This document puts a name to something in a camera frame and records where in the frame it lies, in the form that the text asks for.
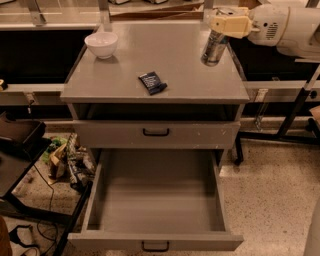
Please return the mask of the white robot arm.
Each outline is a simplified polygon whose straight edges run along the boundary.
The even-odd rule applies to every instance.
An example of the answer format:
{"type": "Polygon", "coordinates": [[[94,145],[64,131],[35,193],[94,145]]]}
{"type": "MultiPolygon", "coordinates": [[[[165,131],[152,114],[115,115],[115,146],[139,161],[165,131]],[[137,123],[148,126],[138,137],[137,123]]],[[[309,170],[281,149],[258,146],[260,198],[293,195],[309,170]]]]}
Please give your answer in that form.
{"type": "Polygon", "coordinates": [[[210,28],[228,37],[247,38],[255,45],[276,47],[283,55],[320,59],[320,9],[259,5],[253,9],[218,8],[210,28]]]}

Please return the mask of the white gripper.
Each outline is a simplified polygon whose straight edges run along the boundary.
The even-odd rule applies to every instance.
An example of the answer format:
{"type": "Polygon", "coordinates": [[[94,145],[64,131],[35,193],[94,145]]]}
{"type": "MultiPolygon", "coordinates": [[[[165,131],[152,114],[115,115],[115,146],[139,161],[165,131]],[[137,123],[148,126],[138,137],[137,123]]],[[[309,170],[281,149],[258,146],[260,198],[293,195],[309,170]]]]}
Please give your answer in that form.
{"type": "Polygon", "coordinates": [[[249,13],[247,7],[218,7],[217,14],[209,23],[215,32],[238,39],[247,37],[256,45],[276,46],[285,31],[289,8],[265,4],[249,13]]]}

